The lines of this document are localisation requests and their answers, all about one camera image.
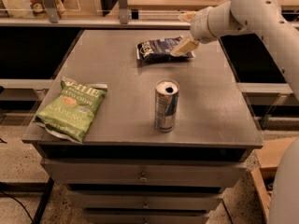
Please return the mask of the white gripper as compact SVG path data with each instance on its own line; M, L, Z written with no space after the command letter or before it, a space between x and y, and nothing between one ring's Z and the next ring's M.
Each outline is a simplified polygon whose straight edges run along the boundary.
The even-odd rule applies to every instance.
M191 24L192 37L184 36L171 50L172 56L182 56L196 50L199 42L207 44L219 38L220 26L217 9L214 7L206 7L197 13L196 11L183 12L178 15L178 19Z

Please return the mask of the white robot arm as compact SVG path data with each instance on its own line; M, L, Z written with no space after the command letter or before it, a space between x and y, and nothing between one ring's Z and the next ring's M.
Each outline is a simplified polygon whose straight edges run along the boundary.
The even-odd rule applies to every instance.
M256 34L299 98L299 31L281 15L276 0L230 0L188 18L191 34L173 56L197 49L225 35ZM283 154L275 176L267 224L299 224L299 139Z

